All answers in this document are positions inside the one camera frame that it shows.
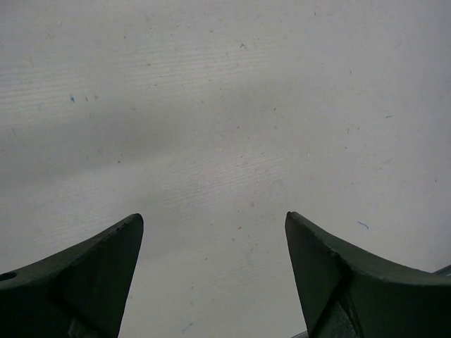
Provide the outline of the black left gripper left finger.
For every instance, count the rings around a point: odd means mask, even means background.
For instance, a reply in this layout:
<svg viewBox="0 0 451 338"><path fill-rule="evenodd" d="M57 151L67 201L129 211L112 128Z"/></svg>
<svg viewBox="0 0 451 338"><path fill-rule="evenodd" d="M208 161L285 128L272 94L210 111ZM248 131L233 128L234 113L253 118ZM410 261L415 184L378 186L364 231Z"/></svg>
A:
<svg viewBox="0 0 451 338"><path fill-rule="evenodd" d="M1 274L2 337L117 337L144 233L138 213Z"/></svg>

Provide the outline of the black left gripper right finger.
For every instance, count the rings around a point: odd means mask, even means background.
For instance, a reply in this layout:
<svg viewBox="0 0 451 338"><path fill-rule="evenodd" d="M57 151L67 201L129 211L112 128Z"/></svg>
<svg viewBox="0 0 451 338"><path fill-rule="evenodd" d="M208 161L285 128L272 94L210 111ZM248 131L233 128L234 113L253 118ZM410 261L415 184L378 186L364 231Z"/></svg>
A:
<svg viewBox="0 0 451 338"><path fill-rule="evenodd" d="M289 212L285 233L301 337L449 337L450 267L434 273L369 253Z"/></svg>

